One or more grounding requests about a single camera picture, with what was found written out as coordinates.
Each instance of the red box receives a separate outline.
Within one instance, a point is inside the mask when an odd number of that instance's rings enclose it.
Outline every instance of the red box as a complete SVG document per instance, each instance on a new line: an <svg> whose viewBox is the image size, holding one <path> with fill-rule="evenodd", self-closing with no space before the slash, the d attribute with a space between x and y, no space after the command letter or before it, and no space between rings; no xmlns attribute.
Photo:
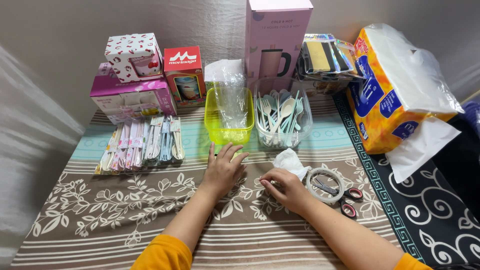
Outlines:
<svg viewBox="0 0 480 270"><path fill-rule="evenodd" d="M202 106L206 91L200 48L165 49L164 72L178 107Z"/></svg>

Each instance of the beige spoon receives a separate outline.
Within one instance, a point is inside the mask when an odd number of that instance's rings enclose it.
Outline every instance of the beige spoon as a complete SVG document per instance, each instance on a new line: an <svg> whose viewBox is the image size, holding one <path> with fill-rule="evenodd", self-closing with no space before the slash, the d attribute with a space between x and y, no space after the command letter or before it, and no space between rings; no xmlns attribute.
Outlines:
<svg viewBox="0 0 480 270"><path fill-rule="evenodd" d="M280 118L277 120L276 125L273 127L273 129L270 132L276 132L276 130L282 123L282 120L288 117L292 113L293 104L295 104L294 98L289 98L285 100L285 102L282 105L282 108L280 109Z"/></svg>

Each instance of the tissue pack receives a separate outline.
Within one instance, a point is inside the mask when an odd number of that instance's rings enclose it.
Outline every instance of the tissue pack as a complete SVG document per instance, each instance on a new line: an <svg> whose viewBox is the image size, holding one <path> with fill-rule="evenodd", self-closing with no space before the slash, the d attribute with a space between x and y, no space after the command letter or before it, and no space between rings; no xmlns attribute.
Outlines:
<svg viewBox="0 0 480 270"><path fill-rule="evenodd" d="M313 6L309 0L248 0L245 73L248 85L263 77L291 77Z"/></svg>
<svg viewBox="0 0 480 270"><path fill-rule="evenodd" d="M163 77L162 54L153 33L110 37L105 57L121 83Z"/></svg>
<svg viewBox="0 0 480 270"><path fill-rule="evenodd" d="M367 81L350 83L347 98L368 154L391 151L427 117L447 121L463 111L435 57L394 28L363 28L355 52Z"/></svg>
<svg viewBox="0 0 480 270"><path fill-rule="evenodd" d="M165 49L165 76L178 106L205 104L206 91L198 46Z"/></svg>
<svg viewBox="0 0 480 270"><path fill-rule="evenodd" d="M113 124L128 118L177 115L165 78L122 84L109 63L100 64L90 97Z"/></svg>

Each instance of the tape roll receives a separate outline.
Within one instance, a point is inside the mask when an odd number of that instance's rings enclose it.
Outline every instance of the tape roll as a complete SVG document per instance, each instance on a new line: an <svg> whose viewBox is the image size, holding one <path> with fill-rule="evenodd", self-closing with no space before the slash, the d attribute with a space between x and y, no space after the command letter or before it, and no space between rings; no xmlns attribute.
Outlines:
<svg viewBox="0 0 480 270"><path fill-rule="evenodd" d="M331 197L331 198L326 198L326 197L323 197L323 196L320 196L318 195L312 188L312 184L310 183L310 180L312 178L312 175L314 174L317 174L317 173L326 173L326 174L329 174L331 176L333 176L333 179L338 183L338 194ZM343 193L345 192L345 183L343 183L343 179L340 175L338 175L338 173L332 171L332 170L329 170L329 169L324 169L324 168L315 168L315 169L311 169L309 172L308 172L308 175L307 175L307 189L308 191L310 192L310 194L312 196L314 196L317 200L319 201L322 201L322 202L325 202L325 203L334 203L338 200L340 200L340 198L343 196Z"/></svg>

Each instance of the hello kitty mug box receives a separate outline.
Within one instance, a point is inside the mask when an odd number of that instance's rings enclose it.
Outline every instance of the hello kitty mug box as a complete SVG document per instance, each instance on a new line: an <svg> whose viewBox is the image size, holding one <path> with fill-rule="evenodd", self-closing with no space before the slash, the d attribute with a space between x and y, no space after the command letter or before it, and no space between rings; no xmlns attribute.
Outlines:
<svg viewBox="0 0 480 270"><path fill-rule="evenodd" d="M121 83L163 77L162 53L153 33L110 37L105 57Z"/></svg>
<svg viewBox="0 0 480 270"><path fill-rule="evenodd" d="M165 49L164 72L178 106L204 106L205 82L200 48Z"/></svg>
<svg viewBox="0 0 480 270"><path fill-rule="evenodd" d="M177 115L165 78L121 84L109 63L100 64L90 97L113 124L128 118Z"/></svg>

